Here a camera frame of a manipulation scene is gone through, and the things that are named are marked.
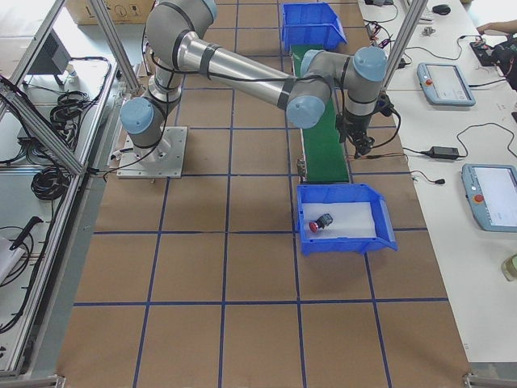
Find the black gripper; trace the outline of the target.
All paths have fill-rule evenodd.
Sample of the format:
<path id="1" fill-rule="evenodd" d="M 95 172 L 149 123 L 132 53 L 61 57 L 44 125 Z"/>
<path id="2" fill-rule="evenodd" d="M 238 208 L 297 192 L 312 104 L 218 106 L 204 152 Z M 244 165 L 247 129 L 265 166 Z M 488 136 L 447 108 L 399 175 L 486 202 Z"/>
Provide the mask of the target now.
<path id="1" fill-rule="evenodd" d="M 339 142 L 348 140 L 355 147 L 355 158 L 369 154 L 375 140 L 368 135 L 368 126 L 372 116 L 357 116 L 344 112 L 336 116 L 335 126 L 339 132 Z"/>

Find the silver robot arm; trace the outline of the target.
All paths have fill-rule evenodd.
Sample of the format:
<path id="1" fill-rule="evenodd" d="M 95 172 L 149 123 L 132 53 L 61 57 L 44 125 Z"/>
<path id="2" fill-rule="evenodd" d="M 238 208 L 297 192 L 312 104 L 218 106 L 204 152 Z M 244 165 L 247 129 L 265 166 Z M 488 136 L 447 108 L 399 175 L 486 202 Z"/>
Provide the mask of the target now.
<path id="1" fill-rule="evenodd" d="M 340 140 L 352 143 L 358 155 L 371 151 L 374 140 L 367 129 L 380 110 L 377 102 L 387 70 L 382 49 L 365 47 L 353 56 L 312 49 L 303 56 L 295 77 L 205 41 L 204 33 L 216 16 L 213 1 L 160 1 L 149 13 L 145 29 L 161 63 L 157 79 L 120 111 L 138 158 L 161 144 L 166 109 L 173 108 L 181 95 L 173 78 L 187 71 L 275 105 L 300 129 L 311 129 L 320 121 L 338 87 L 345 92 L 336 121 Z"/>

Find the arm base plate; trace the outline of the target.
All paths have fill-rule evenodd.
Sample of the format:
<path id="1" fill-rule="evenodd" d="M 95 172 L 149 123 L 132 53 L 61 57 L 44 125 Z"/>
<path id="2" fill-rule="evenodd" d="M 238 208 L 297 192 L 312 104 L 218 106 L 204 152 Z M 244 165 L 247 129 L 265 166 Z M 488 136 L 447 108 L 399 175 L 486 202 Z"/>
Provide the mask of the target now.
<path id="1" fill-rule="evenodd" d="M 158 147 L 146 158 L 149 151 L 135 148 L 127 135 L 124 147 L 130 151 L 121 154 L 116 175 L 121 179 L 181 178 L 187 134 L 186 126 L 166 126 Z"/>

